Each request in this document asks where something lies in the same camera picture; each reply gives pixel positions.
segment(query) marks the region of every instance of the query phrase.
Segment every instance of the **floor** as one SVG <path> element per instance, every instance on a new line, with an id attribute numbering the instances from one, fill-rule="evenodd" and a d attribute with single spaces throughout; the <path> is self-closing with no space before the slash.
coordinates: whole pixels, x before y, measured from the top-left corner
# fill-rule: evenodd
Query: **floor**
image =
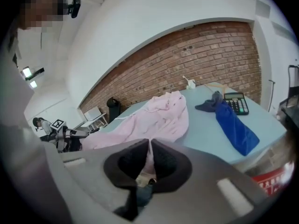
<path id="1" fill-rule="evenodd" d="M 297 104 L 297 97 L 290 99 L 288 106 L 293 106 Z M 290 161 L 296 161 L 295 152 L 295 134 L 290 130 L 286 120 L 285 114 L 282 112 L 281 108 L 285 104 L 282 104 L 278 111 L 278 116 L 280 122 L 287 129 L 284 137 L 276 142 L 265 154 L 264 156 L 255 164 L 254 167 L 247 170 L 245 173 L 249 176 L 257 176 L 265 174 L 276 170 L 284 166 Z"/>

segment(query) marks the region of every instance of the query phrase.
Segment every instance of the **brick wall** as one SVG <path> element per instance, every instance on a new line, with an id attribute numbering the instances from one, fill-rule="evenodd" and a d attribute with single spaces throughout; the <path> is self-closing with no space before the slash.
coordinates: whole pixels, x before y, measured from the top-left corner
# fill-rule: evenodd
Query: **brick wall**
<path id="1" fill-rule="evenodd" d="M 173 32 L 141 48 L 114 68 L 81 104 L 83 112 L 98 106 L 108 113 L 110 97 L 122 109 L 196 85 L 227 84 L 260 103 L 261 69 L 256 44 L 247 23 L 211 22 Z"/>

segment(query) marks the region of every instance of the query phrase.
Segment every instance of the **white ceiling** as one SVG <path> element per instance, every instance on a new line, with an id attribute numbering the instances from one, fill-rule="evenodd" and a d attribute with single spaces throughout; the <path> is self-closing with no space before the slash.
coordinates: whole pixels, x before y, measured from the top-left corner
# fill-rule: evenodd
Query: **white ceiling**
<path id="1" fill-rule="evenodd" d="M 18 31 L 21 54 L 21 57 L 18 57 L 19 70 L 26 66 L 29 66 L 32 72 L 42 67 L 45 69 L 44 75 L 35 78 L 36 89 L 64 79 L 69 49 L 79 27 L 87 13 L 94 7 L 100 7 L 104 1 L 81 0 L 78 16 L 74 19 L 68 15 L 64 17 L 63 21 L 55 21 L 51 25 L 47 25 L 47 28 Z"/>

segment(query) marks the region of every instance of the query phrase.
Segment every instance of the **calculator display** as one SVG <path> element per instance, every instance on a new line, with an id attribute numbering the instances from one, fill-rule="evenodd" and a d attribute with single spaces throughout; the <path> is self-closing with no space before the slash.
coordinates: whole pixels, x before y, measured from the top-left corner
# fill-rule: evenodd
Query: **calculator display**
<path id="1" fill-rule="evenodd" d="M 225 94 L 225 99 L 243 98 L 242 94 Z"/>

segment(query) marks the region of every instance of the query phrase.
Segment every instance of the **person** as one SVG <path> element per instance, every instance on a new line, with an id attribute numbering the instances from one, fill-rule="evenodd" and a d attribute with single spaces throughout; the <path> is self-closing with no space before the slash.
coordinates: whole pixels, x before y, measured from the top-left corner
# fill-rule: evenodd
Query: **person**
<path id="1" fill-rule="evenodd" d="M 50 134 L 53 131 L 53 129 L 50 127 L 51 122 L 49 122 L 41 117 L 33 118 L 32 123 L 36 127 L 36 131 L 39 127 L 42 127 L 46 134 Z"/>

